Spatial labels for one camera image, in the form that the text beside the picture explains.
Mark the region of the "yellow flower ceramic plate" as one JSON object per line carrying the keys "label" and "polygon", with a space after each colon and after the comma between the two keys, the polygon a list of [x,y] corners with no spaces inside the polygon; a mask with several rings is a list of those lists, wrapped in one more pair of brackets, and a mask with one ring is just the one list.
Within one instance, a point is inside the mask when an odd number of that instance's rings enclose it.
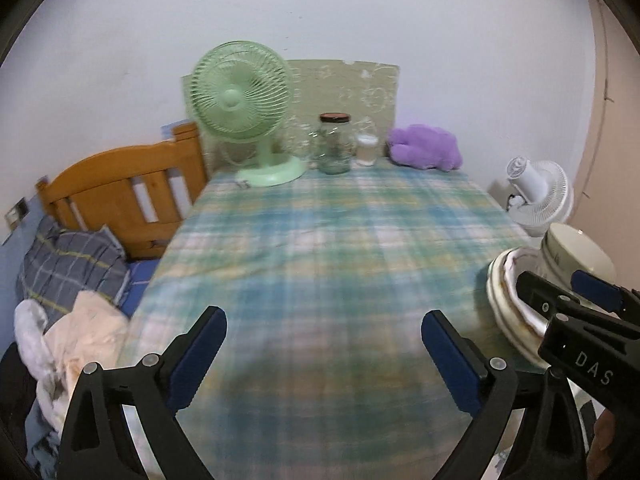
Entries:
{"label": "yellow flower ceramic plate", "polygon": [[513,298],[514,264],[510,259],[512,249],[504,250],[489,263],[486,292],[495,321],[503,335],[529,362],[539,368],[548,364],[538,354],[547,322],[523,301]]}

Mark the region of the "floral bowl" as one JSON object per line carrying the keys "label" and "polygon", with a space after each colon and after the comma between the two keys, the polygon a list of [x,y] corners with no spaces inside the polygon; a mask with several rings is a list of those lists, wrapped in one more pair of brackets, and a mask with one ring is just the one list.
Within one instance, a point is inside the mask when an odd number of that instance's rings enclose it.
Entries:
{"label": "floral bowl", "polygon": [[576,271],[585,271],[613,283],[617,272],[612,259],[587,234],[565,223],[554,222],[542,239],[537,270],[548,281],[572,289]]}

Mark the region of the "red pattern white plate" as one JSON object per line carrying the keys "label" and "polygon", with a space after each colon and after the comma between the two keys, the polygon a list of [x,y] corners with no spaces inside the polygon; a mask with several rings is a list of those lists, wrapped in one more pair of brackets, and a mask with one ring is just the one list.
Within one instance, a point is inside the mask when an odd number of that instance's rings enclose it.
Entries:
{"label": "red pattern white plate", "polygon": [[489,265],[488,284],[512,304],[523,307],[524,302],[518,298],[516,291],[516,282],[523,272],[537,269],[538,256],[538,250],[530,247],[514,247],[500,252]]}

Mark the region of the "white floor fan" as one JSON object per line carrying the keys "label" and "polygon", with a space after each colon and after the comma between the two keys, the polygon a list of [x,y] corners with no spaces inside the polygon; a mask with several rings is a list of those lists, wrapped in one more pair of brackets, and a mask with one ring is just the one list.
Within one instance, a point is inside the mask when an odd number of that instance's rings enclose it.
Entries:
{"label": "white floor fan", "polygon": [[506,212],[530,237],[543,237],[552,223],[567,222],[574,190],[559,164],[514,157],[506,165],[506,180],[514,189]]}

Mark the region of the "pile of light clothes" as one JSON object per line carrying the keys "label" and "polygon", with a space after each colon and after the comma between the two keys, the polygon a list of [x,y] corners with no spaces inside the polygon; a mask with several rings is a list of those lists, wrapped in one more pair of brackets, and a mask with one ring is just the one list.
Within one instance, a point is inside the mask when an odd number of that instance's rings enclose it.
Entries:
{"label": "pile of light clothes", "polygon": [[37,301],[26,299],[14,310],[18,353],[36,380],[36,398],[44,419],[63,430],[70,399],[85,365],[116,365],[129,318],[96,292],[80,292],[73,310],[52,325]]}

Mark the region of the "plaid blue green tablecloth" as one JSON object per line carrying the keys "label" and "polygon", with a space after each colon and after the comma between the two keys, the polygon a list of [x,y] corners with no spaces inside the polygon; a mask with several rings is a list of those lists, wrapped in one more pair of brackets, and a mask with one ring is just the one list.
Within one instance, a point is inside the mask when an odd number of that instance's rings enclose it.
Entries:
{"label": "plaid blue green tablecloth", "polygon": [[208,306],[228,333],[183,431],[217,479],[429,479],[469,423],[421,340],[432,309],[486,356],[488,264],[527,237],[462,172],[378,164],[274,188],[209,182],[160,259],[119,362]]}

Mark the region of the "dark plaid pillow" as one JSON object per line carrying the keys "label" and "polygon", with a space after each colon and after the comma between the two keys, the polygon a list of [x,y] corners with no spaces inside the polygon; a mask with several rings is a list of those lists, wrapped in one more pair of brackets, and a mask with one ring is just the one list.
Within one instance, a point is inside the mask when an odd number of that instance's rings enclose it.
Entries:
{"label": "dark plaid pillow", "polygon": [[83,290],[118,304],[129,278],[125,249],[107,226],[74,231],[45,216],[18,271],[16,292],[21,300],[33,299],[52,312],[67,313]]}

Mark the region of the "purple plush toy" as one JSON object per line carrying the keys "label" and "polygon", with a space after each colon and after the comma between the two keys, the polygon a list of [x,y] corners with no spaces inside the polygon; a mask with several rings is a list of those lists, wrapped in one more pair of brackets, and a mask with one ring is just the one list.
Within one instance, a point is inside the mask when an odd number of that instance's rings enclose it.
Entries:
{"label": "purple plush toy", "polygon": [[387,136],[390,159],[414,169],[458,170],[463,157],[457,138],[450,132],[427,125],[393,128]]}

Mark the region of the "white cotton swab container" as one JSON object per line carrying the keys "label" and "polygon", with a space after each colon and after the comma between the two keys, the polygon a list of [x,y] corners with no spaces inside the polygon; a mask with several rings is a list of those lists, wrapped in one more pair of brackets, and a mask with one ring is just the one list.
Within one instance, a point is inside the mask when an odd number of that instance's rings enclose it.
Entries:
{"label": "white cotton swab container", "polygon": [[373,166],[378,159],[378,137],[371,133],[356,135],[356,163],[360,166]]}

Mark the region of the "wooden headboard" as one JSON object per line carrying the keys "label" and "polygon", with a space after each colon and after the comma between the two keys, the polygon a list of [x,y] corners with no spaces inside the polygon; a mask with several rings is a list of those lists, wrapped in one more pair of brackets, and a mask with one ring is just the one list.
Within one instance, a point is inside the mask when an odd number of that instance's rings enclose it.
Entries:
{"label": "wooden headboard", "polygon": [[183,222],[169,183],[176,170],[194,203],[207,183],[200,132],[193,122],[155,144],[113,148],[43,177],[36,190],[46,214],[66,229],[107,226],[132,260],[160,258]]}

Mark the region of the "glass jar red lid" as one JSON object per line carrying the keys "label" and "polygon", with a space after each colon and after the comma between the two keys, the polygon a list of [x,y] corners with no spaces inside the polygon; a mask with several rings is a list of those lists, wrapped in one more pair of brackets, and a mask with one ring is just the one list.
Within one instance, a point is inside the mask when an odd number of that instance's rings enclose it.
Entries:
{"label": "glass jar red lid", "polygon": [[346,113],[319,116],[316,161],[324,174],[346,174],[352,166],[352,130]]}

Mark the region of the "green desk fan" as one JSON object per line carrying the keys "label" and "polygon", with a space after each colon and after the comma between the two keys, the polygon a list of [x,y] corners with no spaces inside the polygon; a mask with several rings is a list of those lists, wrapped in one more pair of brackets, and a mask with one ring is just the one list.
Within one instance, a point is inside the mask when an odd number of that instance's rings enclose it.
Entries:
{"label": "green desk fan", "polygon": [[278,153],[274,136],[293,99],[288,63],[264,44],[232,40],[205,53],[183,84],[186,109],[202,133],[219,141],[253,144],[235,181],[246,188],[292,182],[306,171],[297,156]]}

